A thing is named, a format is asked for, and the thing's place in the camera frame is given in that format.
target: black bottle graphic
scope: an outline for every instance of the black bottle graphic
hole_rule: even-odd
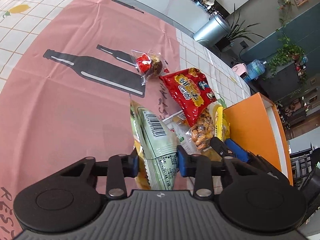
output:
[[[51,49],[47,49],[43,57],[72,68],[79,76],[90,81],[144,97],[145,86],[141,85],[141,76],[137,73],[95,57],[75,56]]]
[[[143,11],[135,8],[134,6],[131,6],[131,5],[129,5],[129,4],[126,4],[126,3],[124,3],[124,2],[121,2],[121,1],[119,1],[119,0],[111,0],[111,1],[116,2],[116,3],[118,3],[118,4],[121,4],[121,5],[123,5],[123,6],[126,6],[126,7],[129,8],[129,9],[136,10],[136,11],[144,14]]]
[[[123,51],[109,49],[109,48],[103,47],[101,45],[97,45],[97,49],[111,54],[117,60],[120,60],[120,61],[127,63],[129,65],[132,65],[134,67],[136,66],[135,58],[133,56],[123,52]]]

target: red wrapper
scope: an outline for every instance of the red wrapper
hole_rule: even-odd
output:
[[[168,73],[165,68],[167,62],[162,59],[161,53],[148,53],[132,50],[132,56],[136,59],[136,69],[141,74],[141,85],[145,85],[151,77],[157,77],[162,72]]]
[[[196,123],[202,111],[217,100],[207,78],[196,68],[184,69],[159,78],[183,109],[190,127]]]

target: food packaging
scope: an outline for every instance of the food packaging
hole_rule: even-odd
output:
[[[187,154],[201,154],[202,150],[210,147],[210,139],[214,136],[214,123],[207,108],[191,128],[183,111],[169,116],[163,122],[176,134]]]
[[[197,122],[189,129],[189,134],[197,150],[204,150],[210,146],[210,139],[214,136],[214,124],[207,108],[203,110]]]
[[[204,109],[217,100],[207,78],[197,68],[180,70],[159,78],[182,108],[190,127],[195,125]]]
[[[131,101],[134,145],[139,155],[138,187],[172,190],[178,171],[176,135],[147,108]]]
[[[145,85],[151,77],[157,77],[162,73],[168,73],[166,62],[162,59],[161,53],[148,53],[132,50],[136,59],[136,69],[141,74],[141,84]]]
[[[230,123],[223,112],[223,107],[220,105],[214,106],[212,115],[215,117],[214,136],[224,142],[230,138]]]
[[[164,124],[176,134],[179,143],[184,148],[187,154],[194,154],[200,152],[197,150],[196,145],[191,139],[189,133],[190,126],[186,121],[183,111],[179,111],[163,120]]]

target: hanging plant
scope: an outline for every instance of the hanging plant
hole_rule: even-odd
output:
[[[276,32],[281,34],[278,41],[282,41],[283,45],[281,48],[277,49],[277,53],[269,60],[267,66],[272,74],[276,73],[277,67],[281,65],[286,65],[292,60],[302,59],[304,56],[304,49],[291,42],[291,39],[287,37],[284,32],[288,21],[288,14],[291,11],[292,3],[290,0],[278,0],[281,18],[279,22],[281,23],[281,28],[276,29]]]

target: red snack bag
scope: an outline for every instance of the red snack bag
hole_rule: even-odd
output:
[[[170,95],[181,106],[192,127],[206,107],[217,99],[207,78],[197,68],[189,68],[159,77]]]

